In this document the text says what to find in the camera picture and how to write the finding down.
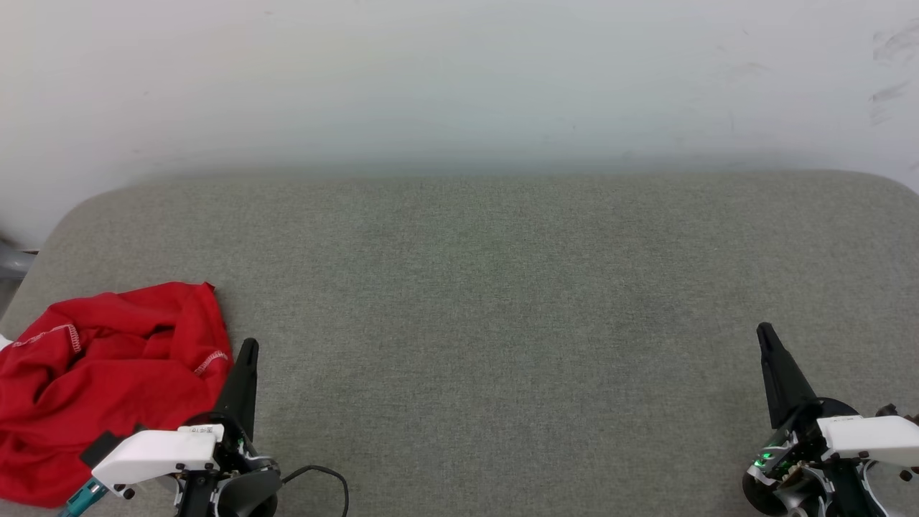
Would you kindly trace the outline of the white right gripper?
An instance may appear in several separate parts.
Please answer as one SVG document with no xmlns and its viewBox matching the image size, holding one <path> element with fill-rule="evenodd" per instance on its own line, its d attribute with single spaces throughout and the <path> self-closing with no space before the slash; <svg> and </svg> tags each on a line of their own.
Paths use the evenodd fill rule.
<svg viewBox="0 0 919 517">
<path fill-rule="evenodd" d="M 755 480 L 787 480 L 795 472 L 834 462 L 886 462 L 902 469 L 918 465 L 915 420 L 891 412 L 864 418 L 846 404 L 817 397 L 768 322 L 756 327 L 772 437 L 746 470 Z"/>
</svg>

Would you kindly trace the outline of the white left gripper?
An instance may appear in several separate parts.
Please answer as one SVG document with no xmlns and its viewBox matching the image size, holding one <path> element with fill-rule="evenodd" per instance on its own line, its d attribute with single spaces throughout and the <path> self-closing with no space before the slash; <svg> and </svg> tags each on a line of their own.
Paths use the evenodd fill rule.
<svg viewBox="0 0 919 517">
<path fill-rule="evenodd" d="M 253 472 L 278 471 L 278 463 L 255 452 L 259 343 L 246 338 L 213 407 L 233 424 L 194 424 L 174 431 L 138 431 L 91 460 L 91 474 L 122 496 L 130 485 L 160 477 L 211 475 L 217 481 Z"/>
</svg>

